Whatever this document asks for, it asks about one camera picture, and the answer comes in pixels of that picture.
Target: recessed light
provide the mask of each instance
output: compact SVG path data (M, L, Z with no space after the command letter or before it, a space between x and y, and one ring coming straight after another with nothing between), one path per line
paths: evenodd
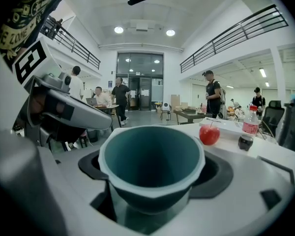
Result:
M120 26L115 27L115 33L118 33L118 34L123 33L123 28Z
M261 72L262 77L266 77L265 70L263 68L259 68L259 71Z
M169 29L167 32L166 32L167 36L169 37L172 37L175 35L175 31L173 29Z

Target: white chair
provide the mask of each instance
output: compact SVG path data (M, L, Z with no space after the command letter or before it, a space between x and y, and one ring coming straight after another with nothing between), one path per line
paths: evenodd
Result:
M161 106L161 120L163 120L163 113L167 113L167 119L166 120L170 120L171 119L171 110L172 110L172 107L171 105L169 105L169 103L167 102L163 102L163 105Z

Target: railing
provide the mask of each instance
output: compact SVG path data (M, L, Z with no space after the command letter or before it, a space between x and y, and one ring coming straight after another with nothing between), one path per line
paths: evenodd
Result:
M95 57L87 48L85 48L75 37L73 37L65 28L63 28L54 18L48 17L40 30L42 34L52 40L58 41L72 53L76 53L87 63L92 64L99 70L100 60Z
M197 50L180 64L181 73L227 48L286 26L286 20L274 4L266 7L228 28Z

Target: laptop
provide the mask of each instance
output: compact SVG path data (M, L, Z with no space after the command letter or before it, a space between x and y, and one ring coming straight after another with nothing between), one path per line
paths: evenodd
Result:
M96 98L86 98L87 103L91 106L96 106L97 105L97 100Z

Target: bottle cap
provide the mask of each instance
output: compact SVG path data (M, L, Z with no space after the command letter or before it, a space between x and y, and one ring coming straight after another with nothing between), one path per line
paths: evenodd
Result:
M250 106L249 109L250 109L250 110L253 110L253 111L257 111L257 110L258 110L258 107L257 107L257 106Z

